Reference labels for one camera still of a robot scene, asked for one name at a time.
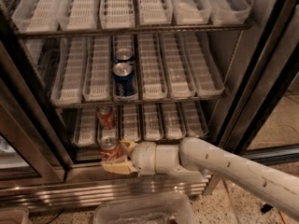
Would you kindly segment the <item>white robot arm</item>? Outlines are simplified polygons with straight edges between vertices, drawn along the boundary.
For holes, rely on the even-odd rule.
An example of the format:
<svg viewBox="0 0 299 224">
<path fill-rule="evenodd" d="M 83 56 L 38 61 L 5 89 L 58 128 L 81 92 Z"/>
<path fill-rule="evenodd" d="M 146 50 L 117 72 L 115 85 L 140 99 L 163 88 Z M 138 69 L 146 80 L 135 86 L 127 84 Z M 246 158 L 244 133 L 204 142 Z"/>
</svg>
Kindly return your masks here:
<svg viewBox="0 0 299 224">
<path fill-rule="evenodd" d="M 186 182 L 201 182 L 208 170 L 299 220 L 299 177 L 250 161 L 194 137 L 175 145 L 120 141 L 101 151 L 103 169 L 112 174 L 166 174 Z"/>
</svg>

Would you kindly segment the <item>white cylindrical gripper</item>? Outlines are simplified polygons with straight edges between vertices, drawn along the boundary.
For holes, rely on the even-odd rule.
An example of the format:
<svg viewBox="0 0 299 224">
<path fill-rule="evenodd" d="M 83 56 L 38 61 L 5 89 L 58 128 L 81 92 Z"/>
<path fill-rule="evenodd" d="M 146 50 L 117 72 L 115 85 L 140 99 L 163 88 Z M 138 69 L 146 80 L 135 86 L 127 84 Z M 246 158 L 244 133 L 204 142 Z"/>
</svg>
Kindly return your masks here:
<svg viewBox="0 0 299 224">
<path fill-rule="evenodd" d="M 114 161 L 103 161 L 103 169 L 112 174 L 129 175 L 138 171 L 140 175 L 155 174 L 156 144 L 152 142 L 135 143 L 121 140 L 123 157 Z"/>
</svg>

